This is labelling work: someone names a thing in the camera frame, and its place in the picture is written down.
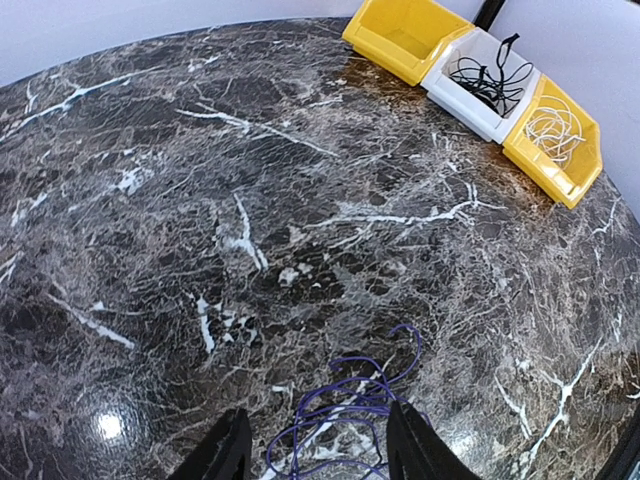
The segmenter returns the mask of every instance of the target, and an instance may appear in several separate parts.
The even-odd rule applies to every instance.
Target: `dark marble countertop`
[[[235,406],[262,475],[330,359],[413,355],[401,323],[406,396],[477,474],[595,476],[640,397],[638,224],[604,174],[554,205],[344,26],[0,89],[0,477],[164,478]]]

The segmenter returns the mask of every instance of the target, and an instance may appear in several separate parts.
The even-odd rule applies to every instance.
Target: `tangled cable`
[[[542,99],[557,102],[560,108],[538,107],[525,126],[525,133],[553,162],[566,166],[573,151],[585,141],[582,124],[564,100],[548,95]]]
[[[489,68],[476,59],[460,56],[449,64],[449,78],[467,90],[478,100],[488,106],[501,117],[507,117],[524,94],[525,88],[518,86],[533,72],[531,62],[523,63],[507,77],[504,67],[511,54],[513,43],[520,38],[517,33],[500,44],[496,55],[499,78],[493,78]]]
[[[378,478],[387,479],[384,470],[388,467],[388,463],[383,461],[380,449],[378,428],[376,420],[385,419],[391,414],[391,402],[397,400],[401,403],[407,403],[407,400],[394,394],[391,386],[394,383],[405,378],[414,369],[420,358],[422,351],[422,338],[420,332],[411,326],[401,324],[391,330],[389,335],[394,335],[398,330],[405,329],[411,332],[417,341],[417,351],[411,365],[399,375],[387,379],[384,368],[380,366],[374,359],[364,356],[343,357],[329,362],[329,367],[335,372],[342,370],[341,365],[349,362],[366,362],[375,369],[371,377],[351,377],[339,380],[329,386],[321,387],[306,393],[298,404],[296,409],[295,421],[293,426],[282,431],[267,448],[266,461],[269,469],[279,478],[287,479],[303,479],[307,478],[321,470],[331,466],[353,466],[364,471],[363,479],[369,478],[370,475],[376,475]],[[358,384],[356,387],[349,387],[349,384]],[[312,404],[326,403],[327,396],[333,397],[328,406],[314,409]],[[426,414],[422,414],[424,419],[429,423]],[[365,427],[370,431],[372,436],[371,444],[368,445],[366,452],[375,451],[378,461],[374,465],[369,465],[364,461],[355,459],[335,459],[326,460],[319,465],[315,465],[308,470],[300,468],[300,457],[306,448],[311,446],[316,438],[332,427],[346,426],[355,431],[359,437],[360,434],[356,428]],[[292,449],[289,472],[280,471],[272,461],[274,447],[285,440],[292,437]]]

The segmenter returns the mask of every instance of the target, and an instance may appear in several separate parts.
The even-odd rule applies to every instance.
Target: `white storage bin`
[[[459,58],[470,57],[481,65],[486,65],[487,72],[494,79],[499,78],[500,71],[496,64],[496,56],[501,45],[502,41],[484,30],[475,28],[453,40],[443,50],[420,84],[428,91],[427,96],[431,100],[467,125],[485,141],[493,140],[500,144],[504,142],[531,103],[540,80],[540,72],[533,68],[526,79],[513,86],[513,88],[516,86],[523,88],[523,92],[519,96],[517,105],[504,118],[454,82],[449,78],[449,75],[458,68]],[[511,50],[503,68],[505,77],[508,78],[525,63],[527,63],[525,59]]]

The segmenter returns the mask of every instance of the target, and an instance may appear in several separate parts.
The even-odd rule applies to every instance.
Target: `yellow storage bin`
[[[414,86],[446,45],[472,29],[431,0],[365,0],[342,36],[356,52]]]
[[[583,141],[571,152],[564,164],[554,162],[527,135],[527,125],[545,115],[541,109],[561,109],[568,106],[578,122],[571,134],[578,135],[580,126]],[[602,171],[600,127],[571,97],[549,77],[542,75],[529,107],[504,142],[504,154],[531,177],[553,200],[575,207]]]

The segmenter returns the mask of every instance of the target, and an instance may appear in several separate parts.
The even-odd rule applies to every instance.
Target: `white cable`
[[[565,166],[571,160],[573,151],[585,141],[582,124],[564,100],[549,95],[543,95],[542,98],[558,102],[562,108],[538,107],[525,126],[525,133],[551,161]]]

